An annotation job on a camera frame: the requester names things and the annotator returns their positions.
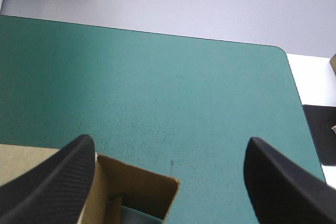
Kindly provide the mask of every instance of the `green table mat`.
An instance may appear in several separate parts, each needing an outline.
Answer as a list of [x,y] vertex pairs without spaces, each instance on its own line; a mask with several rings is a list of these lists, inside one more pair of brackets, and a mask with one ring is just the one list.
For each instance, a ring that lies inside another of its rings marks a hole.
[[88,133],[97,152],[179,178],[168,223],[257,223],[251,136],[323,179],[276,47],[0,16],[0,125],[17,145]]

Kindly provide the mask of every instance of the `white table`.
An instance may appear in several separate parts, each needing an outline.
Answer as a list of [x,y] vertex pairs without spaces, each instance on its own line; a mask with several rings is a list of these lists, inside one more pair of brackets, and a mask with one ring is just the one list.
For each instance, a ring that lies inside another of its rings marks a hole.
[[[336,76],[330,59],[291,54],[287,57],[301,103],[336,106]],[[327,184],[336,188],[336,166],[321,166]]]

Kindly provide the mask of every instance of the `gray floor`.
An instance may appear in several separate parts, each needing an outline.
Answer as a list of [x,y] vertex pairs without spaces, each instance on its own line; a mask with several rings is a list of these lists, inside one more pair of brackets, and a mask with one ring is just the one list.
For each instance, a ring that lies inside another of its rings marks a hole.
[[331,57],[336,0],[4,0],[3,15],[281,47]]

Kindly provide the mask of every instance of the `brown cardboard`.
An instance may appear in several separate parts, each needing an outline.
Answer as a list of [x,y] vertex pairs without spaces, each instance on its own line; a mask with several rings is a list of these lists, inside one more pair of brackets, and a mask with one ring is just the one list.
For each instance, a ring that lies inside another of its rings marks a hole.
[[[57,149],[0,144],[0,185],[27,172]],[[166,221],[180,182],[97,154],[95,177],[78,224],[120,223],[121,205]]]
[[98,154],[98,161],[107,176],[111,199],[123,196],[124,206],[165,218],[180,185],[177,179],[104,155]]
[[332,69],[334,70],[334,73],[336,74],[336,55],[334,55],[329,62]]

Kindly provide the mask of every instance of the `table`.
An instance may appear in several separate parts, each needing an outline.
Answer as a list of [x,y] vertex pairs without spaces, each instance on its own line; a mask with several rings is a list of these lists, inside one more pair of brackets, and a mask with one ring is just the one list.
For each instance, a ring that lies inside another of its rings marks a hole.
[[0,16],[0,142],[98,152],[181,180],[168,223],[257,223],[251,136],[323,179],[279,48]]
[[[329,58],[287,54],[302,104],[336,106],[336,76]],[[321,165],[326,182],[336,188],[336,166]]]

